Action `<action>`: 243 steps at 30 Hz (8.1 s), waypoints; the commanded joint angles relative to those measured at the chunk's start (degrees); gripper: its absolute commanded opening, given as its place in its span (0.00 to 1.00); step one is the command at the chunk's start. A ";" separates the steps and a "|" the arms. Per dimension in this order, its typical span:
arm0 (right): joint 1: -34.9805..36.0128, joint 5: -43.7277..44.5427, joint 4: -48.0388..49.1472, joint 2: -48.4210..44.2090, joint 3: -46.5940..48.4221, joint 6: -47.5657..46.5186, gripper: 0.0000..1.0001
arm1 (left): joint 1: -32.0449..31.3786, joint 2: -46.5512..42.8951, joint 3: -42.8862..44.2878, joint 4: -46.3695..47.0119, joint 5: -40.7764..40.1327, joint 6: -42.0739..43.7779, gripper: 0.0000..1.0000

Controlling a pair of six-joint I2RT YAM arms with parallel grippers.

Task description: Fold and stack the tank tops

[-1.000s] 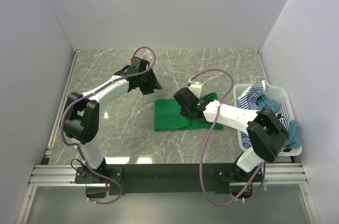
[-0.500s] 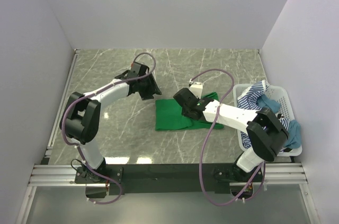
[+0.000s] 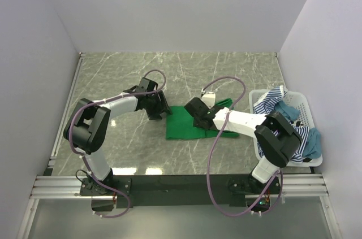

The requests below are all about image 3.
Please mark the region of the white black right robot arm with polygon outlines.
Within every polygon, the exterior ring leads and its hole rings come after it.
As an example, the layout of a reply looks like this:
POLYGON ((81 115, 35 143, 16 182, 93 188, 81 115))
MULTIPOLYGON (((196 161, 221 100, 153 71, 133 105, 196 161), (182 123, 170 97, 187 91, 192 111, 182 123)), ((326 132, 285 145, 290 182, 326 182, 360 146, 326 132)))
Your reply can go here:
POLYGON ((248 186, 254 193, 268 187, 276 172, 287 166, 302 145, 302 137, 279 112, 250 114, 215 105, 208 107, 200 98, 192 98, 184 108, 195 126, 213 131, 229 131, 252 137, 260 145, 263 156, 251 172, 248 186))

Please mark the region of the green tank top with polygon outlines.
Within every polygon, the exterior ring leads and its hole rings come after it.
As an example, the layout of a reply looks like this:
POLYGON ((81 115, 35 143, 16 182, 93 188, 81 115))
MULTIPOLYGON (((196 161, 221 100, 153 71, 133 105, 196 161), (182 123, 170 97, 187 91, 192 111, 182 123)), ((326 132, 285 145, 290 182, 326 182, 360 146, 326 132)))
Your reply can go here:
POLYGON ((170 106, 171 115, 166 117, 167 140, 198 140, 215 138, 218 131, 204 130, 193 126, 193 117, 183 106, 170 106))

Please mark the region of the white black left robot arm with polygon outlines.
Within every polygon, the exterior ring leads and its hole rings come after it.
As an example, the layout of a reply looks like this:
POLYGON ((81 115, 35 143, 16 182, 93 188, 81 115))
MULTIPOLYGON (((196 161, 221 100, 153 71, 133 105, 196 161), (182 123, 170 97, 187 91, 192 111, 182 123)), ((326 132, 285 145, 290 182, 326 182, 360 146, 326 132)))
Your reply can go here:
POLYGON ((139 110, 145 110, 149 120, 161 120, 164 114, 172 114, 163 91, 146 77, 139 85, 113 98, 81 99, 64 128, 64 138, 72 144, 72 151, 83 158, 89 176, 94 179, 93 188, 101 195, 113 188, 113 171, 101 149, 108 123, 117 116, 139 110))

